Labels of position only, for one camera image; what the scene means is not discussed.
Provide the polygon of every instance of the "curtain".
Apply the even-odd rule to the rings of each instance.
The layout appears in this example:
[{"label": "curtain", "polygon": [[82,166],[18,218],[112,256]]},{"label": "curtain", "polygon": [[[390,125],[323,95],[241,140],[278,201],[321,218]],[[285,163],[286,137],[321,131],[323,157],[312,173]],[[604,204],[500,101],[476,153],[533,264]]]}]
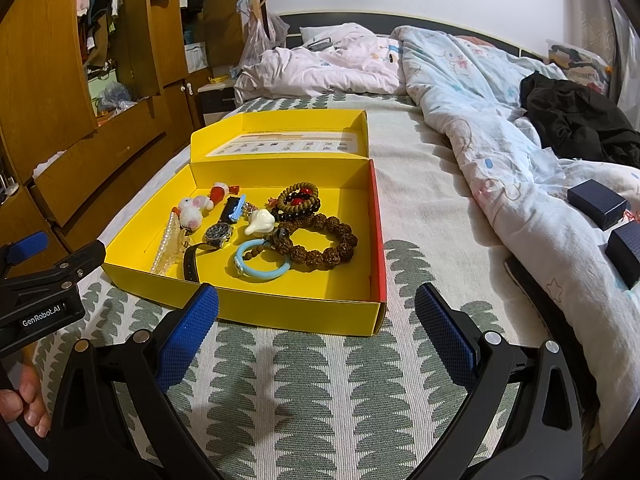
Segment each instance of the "curtain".
[{"label": "curtain", "polygon": [[609,0],[565,0],[565,39],[613,65],[616,33]]},{"label": "curtain", "polygon": [[640,38],[618,0],[610,0],[618,37],[615,97],[631,125],[640,130]]}]

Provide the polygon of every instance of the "headboard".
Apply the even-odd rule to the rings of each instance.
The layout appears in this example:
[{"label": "headboard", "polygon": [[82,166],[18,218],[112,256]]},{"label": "headboard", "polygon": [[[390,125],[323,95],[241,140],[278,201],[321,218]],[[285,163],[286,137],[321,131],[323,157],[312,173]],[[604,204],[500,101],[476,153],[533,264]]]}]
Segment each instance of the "headboard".
[{"label": "headboard", "polygon": [[353,22],[368,28],[375,34],[391,34],[396,27],[410,25],[412,27],[428,28],[429,30],[440,30],[454,36],[475,36],[480,40],[494,44],[496,47],[514,56],[527,56],[542,60],[537,54],[528,52],[506,41],[492,38],[486,34],[457,27],[450,23],[432,22],[414,16],[378,14],[376,12],[302,12],[299,14],[282,14],[280,17],[285,23],[289,24],[287,48],[302,45],[300,27],[331,27],[333,25]]}]

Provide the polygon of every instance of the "black jacket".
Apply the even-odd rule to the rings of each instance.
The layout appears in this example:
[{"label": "black jacket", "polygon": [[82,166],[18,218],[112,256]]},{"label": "black jacket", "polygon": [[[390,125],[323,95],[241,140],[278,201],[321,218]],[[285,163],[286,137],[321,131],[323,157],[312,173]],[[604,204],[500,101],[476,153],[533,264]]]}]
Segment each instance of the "black jacket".
[{"label": "black jacket", "polygon": [[542,147],[551,146],[558,157],[640,168],[640,134],[595,90],[534,72],[520,83],[520,102]]}]

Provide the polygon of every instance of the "plush keychain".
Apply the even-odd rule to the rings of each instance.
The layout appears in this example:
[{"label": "plush keychain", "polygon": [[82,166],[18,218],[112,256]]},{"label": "plush keychain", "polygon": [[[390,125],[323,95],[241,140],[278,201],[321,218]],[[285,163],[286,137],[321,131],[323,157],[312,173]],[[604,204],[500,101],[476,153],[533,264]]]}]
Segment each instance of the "plush keychain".
[{"label": "plush keychain", "polygon": [[177,208],[180,225],[190,231],[196,231],[202,225],[202,212],[211,211],[213,202],[204,195],[196,198],[183,198]]},{"label": "plush keychain", "polygon": [[216,206],[220,202],[222,202],[228,194],[237,195],[240,193],[240,186],[231,186],[229,187],[224,182],[216,182],[211,188],[211,193],[209,198],[213,202],[213,205]]}]

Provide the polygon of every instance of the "light blue bracelet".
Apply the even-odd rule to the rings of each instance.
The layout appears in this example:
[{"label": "light blue bracelet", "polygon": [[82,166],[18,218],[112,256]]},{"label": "light blue bracelet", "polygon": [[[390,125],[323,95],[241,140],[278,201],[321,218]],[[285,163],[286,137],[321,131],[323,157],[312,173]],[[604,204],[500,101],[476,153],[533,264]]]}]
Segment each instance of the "light blue bracelet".
[{"label": "light blue bracelet", "polygon": [[270,243],[265,242],[263,239],[258,238],[257,240],[248,240],[244,244],[238,247],[236,251],[236,257],[234,258],[234,262],[236,264],[236,269],[238,269],[238,274],[240,276],[251,276],[252,278],[256,278],[258,280],[274,280],[275,278],[279,278],[285,272],[287,272],[291,268],[291,258],[288,254],[284,257],[284,263],[275,270],[257,270],[249,267],[246,262],[242,259],[242,255],[247,252],[249,249],[253,249],[254,247],[265,245],[266,247],[271,247]]}]

